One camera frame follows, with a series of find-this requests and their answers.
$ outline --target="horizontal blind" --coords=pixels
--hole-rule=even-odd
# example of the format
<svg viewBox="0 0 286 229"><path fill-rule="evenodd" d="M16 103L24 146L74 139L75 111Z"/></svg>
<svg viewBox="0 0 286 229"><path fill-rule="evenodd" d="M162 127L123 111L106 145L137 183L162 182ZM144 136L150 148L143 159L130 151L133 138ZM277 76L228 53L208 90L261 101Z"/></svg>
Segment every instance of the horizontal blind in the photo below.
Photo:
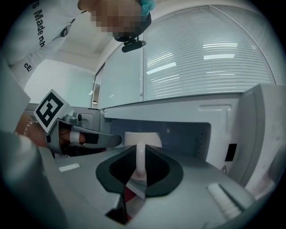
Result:
<svg viewBox="0 0 286 229"><path fill-rule="evenodd" d="M214 10L177 14L144 33L144 100L240 93L270 83L240 28Z"/></svg>
<svg viewBox="0 0 286 229"><path fill-rule="evenodd" d="M119 46L106 61L99 109L140 101L140 50L123 53L122 46Z"/></svg>
<svg viewBox="0 0 286 229"><path fill-rule="evenodd" d="M286 84L286 58L283 47L267 19L251 11L232 7L215 6L231 16L254 38L275 78L276 84Z"/></svg>

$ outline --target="forearm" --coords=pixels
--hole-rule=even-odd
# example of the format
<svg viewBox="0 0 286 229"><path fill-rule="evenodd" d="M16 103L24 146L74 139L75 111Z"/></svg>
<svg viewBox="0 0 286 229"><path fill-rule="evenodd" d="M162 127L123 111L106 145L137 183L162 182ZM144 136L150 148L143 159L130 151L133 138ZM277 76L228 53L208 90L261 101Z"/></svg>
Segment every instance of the forearm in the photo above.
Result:
<svg viewBox="0 0 286 229"><path fill-rule="evenodd" d="M16 128L17 134L24 135L25 129L30 120L32 120L31 116L24 112ZM37 146L48 147L46 144L45 132L39 123L33 123L29 126L27 137Z"/></svg>

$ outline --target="shirt sleeve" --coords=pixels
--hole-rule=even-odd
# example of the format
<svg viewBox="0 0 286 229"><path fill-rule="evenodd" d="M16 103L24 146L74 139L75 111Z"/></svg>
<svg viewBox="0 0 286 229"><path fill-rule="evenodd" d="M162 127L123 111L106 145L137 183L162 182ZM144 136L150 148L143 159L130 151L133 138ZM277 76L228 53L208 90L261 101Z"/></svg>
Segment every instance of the shirt sleeve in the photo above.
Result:
<svg viewBox="0 0 286 229"><path fill-rule="evenodd" d="M10 65L10 69L16 76L18 84L23 89L37 66L50 55L54 54L62 46L65 38L59 36L18 63Z"/></svg>

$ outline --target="white strap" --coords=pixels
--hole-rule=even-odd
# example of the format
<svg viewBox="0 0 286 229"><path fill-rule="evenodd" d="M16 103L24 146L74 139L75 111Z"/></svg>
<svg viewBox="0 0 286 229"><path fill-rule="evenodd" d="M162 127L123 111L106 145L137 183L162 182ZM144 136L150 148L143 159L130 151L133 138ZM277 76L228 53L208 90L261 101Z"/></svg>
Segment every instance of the white strap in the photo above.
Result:
<svg viewBox="0 0 286 229"><path fill-rule="evenodd" d="M70 142L71 143L80 143L80 132L71 131L70 132Z"/></svg>

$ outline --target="white machine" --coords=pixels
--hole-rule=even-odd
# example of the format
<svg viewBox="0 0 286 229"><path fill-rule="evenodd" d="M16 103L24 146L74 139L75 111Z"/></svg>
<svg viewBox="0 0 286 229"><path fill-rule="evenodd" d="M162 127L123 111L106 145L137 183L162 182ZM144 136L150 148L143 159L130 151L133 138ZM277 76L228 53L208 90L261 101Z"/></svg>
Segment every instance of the white machine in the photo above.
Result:
<svg viewBox="0 0 286 229"><path fill-rule="evenodd" d="M11 72L5 71L8 78L1 79L1 85L16 87L9 79ZM50 93L54 101L59 98ZM50 93L40 105L26 108L38 120L43 120L37 111ZM1 173L12 193L48 226L122 228L126 223L123 192L136 168L136 147L109 147L119 145L127 131L157 132L162 148L146 145L145 204L128 227L242 224L243 217L249 218L248 210L275 188L284 171L285 98L285 86L257 85L243 94L171 98L104 110L71 108L61 101L46 125L51 151L64 154L55 137L61 123L99 135L100 148L108 148L103 153L55 159L50 150L7 132L15 129L23 112L18 108L11 125L2 125ZM19 97L10 99L18 102ZM53 113L55 106L46 107ZM96 148L95 144L81 147ZM35 188L30 192L22 184ZM49 207L39 212L43 205Z"/></svg>

